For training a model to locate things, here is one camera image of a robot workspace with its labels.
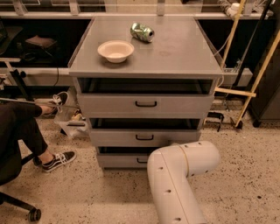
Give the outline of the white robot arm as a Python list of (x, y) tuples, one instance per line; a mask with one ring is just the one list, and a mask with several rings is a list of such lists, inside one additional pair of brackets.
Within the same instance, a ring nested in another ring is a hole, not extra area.
[(210, 172), (220, 160), (208, 141), (175, 143), (150, 154), (147, 172), (159, 224), (207, 224), (188, 178)]

